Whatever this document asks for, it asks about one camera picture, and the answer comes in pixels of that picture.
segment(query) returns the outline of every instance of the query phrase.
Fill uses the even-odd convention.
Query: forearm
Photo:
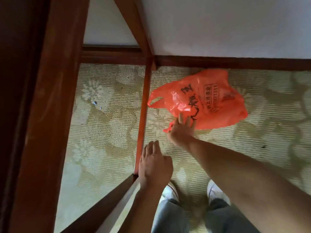
[[[184,144],[184,149],[260,231],[298,232],[298,226],[303,232],[310,227],[310,196],[261,162],[195,138]]]
[[[151,232],[162,191],[153,187],[140,189],[119,233]]]

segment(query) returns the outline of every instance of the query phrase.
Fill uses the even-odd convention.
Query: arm
[[[170,156],[163,156],[158,141],[144,149],[139,163],[140,190],[119,233],[151,232],[161,194],[173,175]]]
[[[188,151],[262,233],[309,232],[311,197],[242,153],[193,137],[190,118],[175,122],[169,139]]]

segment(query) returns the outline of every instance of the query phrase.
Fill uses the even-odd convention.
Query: jeans
[[[205,214],[205,226],[212,233],[259,233],[245,216],[222,199],[214,199]],[[152,233],[189,233],[189,219],[175,200],[160,202]]]

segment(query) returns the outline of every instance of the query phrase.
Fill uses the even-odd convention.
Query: white sneaker
[[[162,192],[159,203],[163,200],[171,200],[171,199],[179,202],[177,190],[175,186],[171,182],[169,182]]]
[[[228,196],[216,185],[212,179],[208,182],[207,185],[207,196],[208,204],[211,204],[214,199],[222,199],[230,205],[230,199]]]

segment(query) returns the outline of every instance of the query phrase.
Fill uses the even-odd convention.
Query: hand
[[[173,144],[183,147],[189,138],[194,136],[196,121],[194,120],[192,125],[190,125],[190,121],[191,118],[187,117],[186,122],[184,123],[182,113],[180,113],[179,117],[175,119],[172,130],[167,134],[169,140]]]
[[[173,175],[173,162],[170,156],[163,156],[159,141],[150,141],[142,151],[139,162],[139,181],[141,188],[163,189]]]

